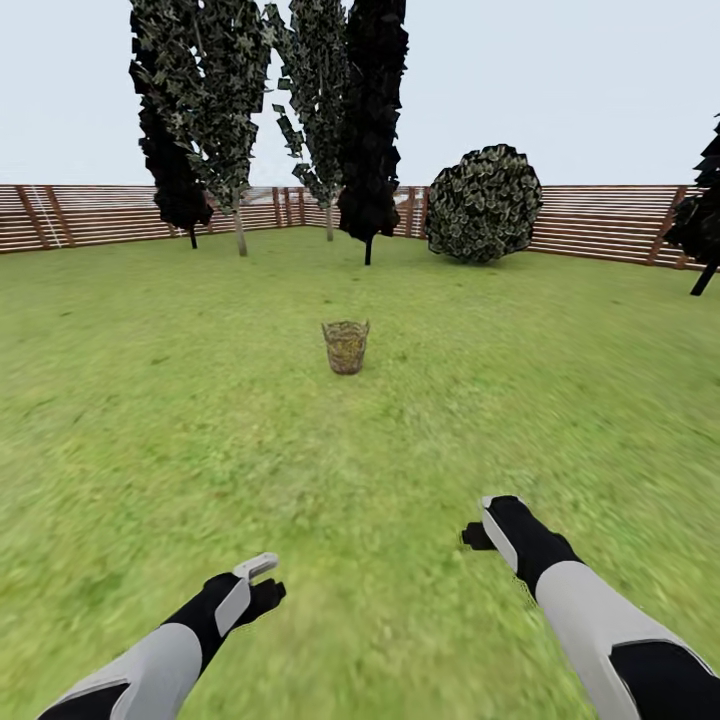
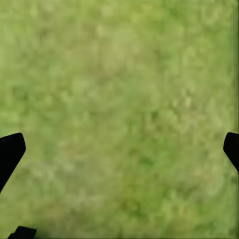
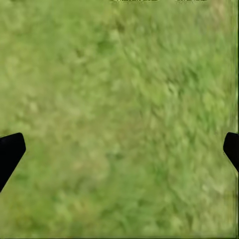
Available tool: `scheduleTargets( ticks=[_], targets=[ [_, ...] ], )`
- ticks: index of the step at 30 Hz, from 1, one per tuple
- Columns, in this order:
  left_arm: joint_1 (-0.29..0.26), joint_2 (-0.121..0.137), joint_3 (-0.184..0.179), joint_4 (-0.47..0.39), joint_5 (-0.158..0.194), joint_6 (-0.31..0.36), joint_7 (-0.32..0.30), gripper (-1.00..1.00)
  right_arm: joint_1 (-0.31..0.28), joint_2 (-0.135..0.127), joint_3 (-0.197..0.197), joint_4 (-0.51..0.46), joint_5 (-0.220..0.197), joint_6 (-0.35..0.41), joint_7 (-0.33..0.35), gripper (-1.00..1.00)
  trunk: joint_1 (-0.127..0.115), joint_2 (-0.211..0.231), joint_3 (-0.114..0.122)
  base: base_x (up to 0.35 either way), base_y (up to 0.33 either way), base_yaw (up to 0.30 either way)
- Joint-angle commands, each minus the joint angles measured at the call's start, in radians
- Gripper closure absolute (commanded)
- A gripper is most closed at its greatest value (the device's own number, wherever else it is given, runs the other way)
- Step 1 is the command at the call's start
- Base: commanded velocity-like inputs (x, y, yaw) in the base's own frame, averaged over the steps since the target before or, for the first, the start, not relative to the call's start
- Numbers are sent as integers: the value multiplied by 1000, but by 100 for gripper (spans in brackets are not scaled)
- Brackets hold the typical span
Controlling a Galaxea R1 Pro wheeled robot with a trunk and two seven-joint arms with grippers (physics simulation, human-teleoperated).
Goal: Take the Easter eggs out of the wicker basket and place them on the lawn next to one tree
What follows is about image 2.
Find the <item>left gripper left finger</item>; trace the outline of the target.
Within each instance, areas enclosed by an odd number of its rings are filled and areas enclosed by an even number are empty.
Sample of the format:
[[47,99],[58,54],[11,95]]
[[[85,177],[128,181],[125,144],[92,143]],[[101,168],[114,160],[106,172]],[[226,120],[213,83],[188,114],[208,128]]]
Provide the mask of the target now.
[[21,132],[0,138],[0,192],[26,151]]

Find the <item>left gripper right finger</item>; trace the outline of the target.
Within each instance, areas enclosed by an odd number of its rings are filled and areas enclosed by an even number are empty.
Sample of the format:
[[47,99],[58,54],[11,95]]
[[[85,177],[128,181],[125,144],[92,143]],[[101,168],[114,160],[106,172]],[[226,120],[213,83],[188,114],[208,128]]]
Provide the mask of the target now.
[[223,150],[239,173],[239,134],[228,132]]

